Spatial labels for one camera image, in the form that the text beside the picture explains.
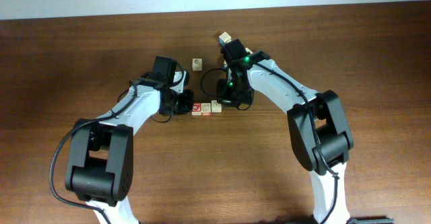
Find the carrot picture wooden block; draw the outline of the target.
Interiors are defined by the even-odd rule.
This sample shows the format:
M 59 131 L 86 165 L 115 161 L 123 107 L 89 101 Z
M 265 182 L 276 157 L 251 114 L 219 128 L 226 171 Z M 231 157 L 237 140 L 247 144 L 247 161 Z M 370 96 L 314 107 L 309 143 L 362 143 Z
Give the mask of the carrot picture wooden block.
M 203 70 L 203 60 L 200 58 L 195 58 L 192 60 L 192 69 L 194 71 L 202 71 Z

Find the red Q wooden block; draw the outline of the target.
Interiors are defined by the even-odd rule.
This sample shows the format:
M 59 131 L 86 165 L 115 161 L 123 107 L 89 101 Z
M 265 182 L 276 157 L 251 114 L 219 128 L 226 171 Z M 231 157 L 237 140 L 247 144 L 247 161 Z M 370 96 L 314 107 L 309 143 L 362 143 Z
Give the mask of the red Q wooden block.
M 202 115 L 202 111 L 201 111 L 201 103 L 197 102 L 197 103 L 194 103 L 194 104 L 193 104 L 191 114 L 192 114 L 193 116 L 200 116 L 200 115 Z

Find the snail picture wooden block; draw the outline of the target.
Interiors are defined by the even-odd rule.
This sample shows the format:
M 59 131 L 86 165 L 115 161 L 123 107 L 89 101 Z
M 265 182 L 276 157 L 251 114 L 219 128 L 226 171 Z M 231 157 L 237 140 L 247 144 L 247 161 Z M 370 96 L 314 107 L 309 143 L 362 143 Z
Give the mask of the snail picture wooden block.
M 202 116 L 211 116 L 211 103 L 201 103 L 201 115 Z

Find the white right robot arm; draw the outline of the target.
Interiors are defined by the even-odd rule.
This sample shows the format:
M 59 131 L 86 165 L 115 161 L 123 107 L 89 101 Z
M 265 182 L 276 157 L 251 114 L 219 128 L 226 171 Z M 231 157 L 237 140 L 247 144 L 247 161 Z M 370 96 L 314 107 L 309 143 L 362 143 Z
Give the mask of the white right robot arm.
M 218 103 L 251 106 L 260 92 L 287 116 L 292 151 L 310 174 L 315 223 L 347 223 L 344 176 L 354 140 L 341 100 L 331 90 L 310 89 L 283 72 L 265 52 L 251 53 L 240 40 L 222 43 L 226 78 L 217 82 Z

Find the green R wooden block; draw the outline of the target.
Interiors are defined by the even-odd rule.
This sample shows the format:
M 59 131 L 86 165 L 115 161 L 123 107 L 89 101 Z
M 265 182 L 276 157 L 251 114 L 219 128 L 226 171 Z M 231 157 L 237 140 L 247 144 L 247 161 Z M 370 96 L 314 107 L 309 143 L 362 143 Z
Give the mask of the green R wooden block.
M 216 100 L 211 101 L 211 112 L 212 113 L 221 113 L 222 105 L 218 103 Z

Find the blue L wooden block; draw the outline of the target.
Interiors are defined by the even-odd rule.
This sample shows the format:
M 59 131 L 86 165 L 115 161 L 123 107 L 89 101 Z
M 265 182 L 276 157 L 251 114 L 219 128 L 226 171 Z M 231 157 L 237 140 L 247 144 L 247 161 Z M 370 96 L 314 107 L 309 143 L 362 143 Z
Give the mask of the blue L wooden block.
M 231 40 L 232 40 L 232 37 L 227 32 L 223 32 L 221 35 L 218 36 L 218 42 L 221 46 L 225 46 Z

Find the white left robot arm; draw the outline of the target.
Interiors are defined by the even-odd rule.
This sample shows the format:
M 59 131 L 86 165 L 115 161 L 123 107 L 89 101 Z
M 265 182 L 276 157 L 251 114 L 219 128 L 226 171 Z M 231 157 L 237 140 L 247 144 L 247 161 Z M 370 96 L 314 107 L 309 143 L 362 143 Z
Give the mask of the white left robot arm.
M 71 141 L 65 187 L 77 205 L 101 223 L 137 223 L 127 197 L 133 181 L 133 139 L 147 119 L 192 110 L 189 74 L 174 60 L 157 56 L 150 72 L 132 80 L 117 104 L 95 119 L 78 120 Z

